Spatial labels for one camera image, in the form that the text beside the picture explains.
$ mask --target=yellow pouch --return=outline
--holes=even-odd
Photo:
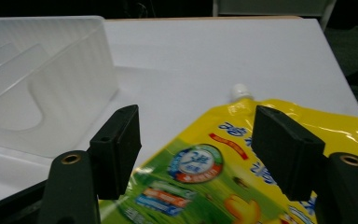
[[[308,202],[287,200],[252,151],[255,107],[281,110],[325,141],[324,155],[358,155],[358,118],[281,101],[243,99],[207,111],[103,201],[103,223],[316,223]]]

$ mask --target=white plastic tray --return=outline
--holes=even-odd
[[[20,54],[0,58],[0,147],[71,150],[117,90],[103,19],[3,18],[7,45]]]

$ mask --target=white table surface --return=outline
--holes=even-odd
[[[243,83],[256,100],[358,116],[316,20],[107,21],[119,91],[76,149],[122,106],[140,107],[141,165]],[[51,159],[0,147],[0,199],[47,178]]]

